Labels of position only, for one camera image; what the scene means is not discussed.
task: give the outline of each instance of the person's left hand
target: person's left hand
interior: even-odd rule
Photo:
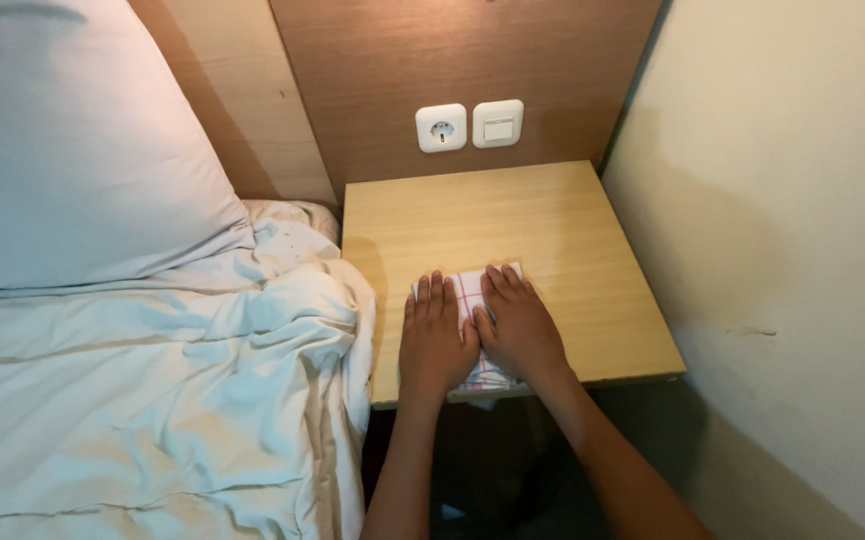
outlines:
[[[399,347],[400,400],[427,397],[442,402],[461,385],[480,357],[480,337],[467,319],[460,338],[460,308],[451,279],[419,279],[418,297],[409,293]]]

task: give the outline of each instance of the person's right hand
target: person's right hand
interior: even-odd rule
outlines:
[[[527,279],[509,264],[492,265],[482,275],[482,296],[496,315],[493,324],[485,309],[473,310],[482,349],[507,374],[536,386],[550,378],[574,378],[553,317]]]

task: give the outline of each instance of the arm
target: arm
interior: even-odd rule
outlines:
[[[482,346],[507,373],[525,379],[548,408],[582,463],[595,497],[619,538],[711,539],[662,476],[609,422],[566,362],[553,318],[528,280],[490,266],[474,313]]]
[[[472,321],[457,328],[456,290],[439,271],[419,279],[409,294],[399,348],[399,410],[376,492],[362,527],[362,540],[425,540],[429,536],[430,471],[439,408],[480,357]]]

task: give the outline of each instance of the switch plate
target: switch plate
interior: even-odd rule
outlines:
[[[473,144],[476,148],[510,146],[523,129],[523,102],[518,99],[480,103],[473,109]]]
[[[426,153],[459,150],[466,145],[466,107],[459,103],[416,110],[416,139]]]

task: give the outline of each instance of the wall socket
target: wall socket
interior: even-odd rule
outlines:
[[[466,145],[466,107],[459,103],[416,110],[416,139],[423,152],[459,150]]]

